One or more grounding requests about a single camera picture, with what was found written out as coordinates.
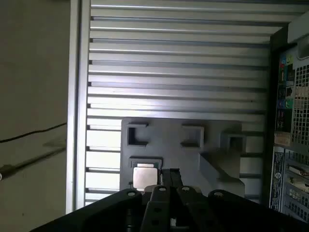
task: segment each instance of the horizontal metal bar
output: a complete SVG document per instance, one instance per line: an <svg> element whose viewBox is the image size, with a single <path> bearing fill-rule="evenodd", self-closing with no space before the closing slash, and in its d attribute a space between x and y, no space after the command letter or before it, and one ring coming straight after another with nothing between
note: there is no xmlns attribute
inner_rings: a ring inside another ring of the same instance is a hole
<svg viewBox="0 0 309 232"><path fill-rule="evenodd" d="M120 170L120 152L86 152L87 168L107 168Z"/></svg>
<svg viewBox="0 0 309 232"><path fill-rule="evenodd" d="M197 11L158 11L158 10L115 10L92 9L91 16L99 17L133 17L133 18L167 18L167 19L198 19L221 21L252 21L252 22L291 22L300 14L239 14L222 12Z"/></svg>
<svg viewBox="0 0 309 232"><path fill-rule="evenodd" d="M95 130L121 131L121 119L87 118L87 125Z"/></svg>
<svg viewBox="0 0 309 232"><path fill-rule="evenodd" d="M90 53L89 60L268 66L266 58Z"/></svg>
<svg viewBox="0 0 309 232"><path fill-rule="evenodd" d="M106 194L106 193L86 193L85 194L85 200L86 200L86 202L95 202L95 201L101 200L103 198L106 198L110 195L111 194Z"/></svg>
<svg viewBox="0 0 309 232"><path fill-rule="evenodd" d="M240 158L240 174L262 174L263 159L262 158Z"/></svg>
<svg viewBox="0 0 309 232"><path fill-rule="evenodd" d="M256 114L227 114L227 113L201 113L201 112L169 112L169 111L143 111L143 110L111 110L91 109L87 110L88 116L115 116L115 117L154 117L154 118L181 118L201 120L229 120L240 122L261 122L264 115Z"/></svg>
<svg viewBox="0 0 309 232"><path fill-rule="evenodd" d="M91 30L142 31L164 33L203 33L221 35L272 35L280 27L237 26L190 23L91 21Z"/></svg>
<svg viewBox="0 0 309 232"><path fill-rule="evenodd" d="M188 33L131 32L131 31L90 31L92 39L148 40L148 41L186 41L216 42L237 44L268 44L269 36L248 35L209 35Z"/></svg>
<svg viewBox="0 0 309 232"><path fill-rule="evenodd" d="M86 168L86 172L89 173L116 173L120 174L119 168Z"/></svg>
<svg viewBox="0 0 309 232"><path fill-rule="evenodd" d="M147 97L174 97L192 99L215 100L242 100L263 101L265 93L256 92L228 92L228 91L202 91L202 90L170 90L170 89L142 89L142 88L113 88L113 87L88 87L89 94L117 95L117 96L147 96Z"/></svg>
<svg viewBox="0 0 309 232"><path fill-rule="evenodd" d="M119 189L120 174L86 173L86 188Z"/></svg>
<svg viewBox="0 0 309 232"><path fill-rule="evenodd" d="M196 45L162 45L162 44L131 44L131 43L90 43L90 52L113 53L154 53L170 55L204 55L225 57L268 58L267 48L254 47L219 47Z"/></svg>
<svg viewBox="0 0 309 232"><path fill-rule="evenodd" d="M131 76L131 75L89 75L89 82L149 84L149 85L181 85L181 86L212 86L238 88L267 88L267 78L252 79L223 79L201 77L166 77L166 76Z"/></svg>
<svg viewBox="0 0 309 232"><path fill-rule="evenodd" d="M154 106L154 107L170 107L170 109L224 109L224 110L255 110L264 111L266 110L264 102L242 102L242 101L218 101L218 100L167 100L167 99L142 99L142 98L112 98L112 97L88 97L88 103L94 104L98 108L108 107L111 108L115 105L122 105L123 109L127 109L131 106Z"/></svg>
<svg viewBox="0 0 309 232"><path fill-rule="evenodd" d="M308 5L280 5L280 4L247 4L227 2L203 2L192 1L190 4L184 1L163 0L92 0L91 7L105 9L138 9L161 11L203 11L221 13L304 13L309 10Z"/></svg>
<svg viewBox="0 0 309 232"><path fill-rule="evenodd" d="M178 77L222 77L256 79L266 78L267 71L263 70L237 70L237 69L211 69L211 68L170 68L170 67L141 67L141 66L112 66L89 65L89 72L103 74L128 74L128 75L164 75Z"/></svg>

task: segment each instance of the metal panel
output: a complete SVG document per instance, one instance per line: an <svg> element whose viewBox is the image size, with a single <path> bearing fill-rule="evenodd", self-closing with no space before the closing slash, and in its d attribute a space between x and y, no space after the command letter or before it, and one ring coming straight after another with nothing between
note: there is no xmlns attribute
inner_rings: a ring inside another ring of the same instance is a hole
<svg viewBox="0 0 309 232"><path fill-rule="evenodd" d="M130 116L242 122L250 157L241 175L246 195L258 198L269 36L309 6L81 2L78 101L69 99L77 120L77 149L68 154L68 163L76 158L73 208L119 189L121 118Z"/></svg>

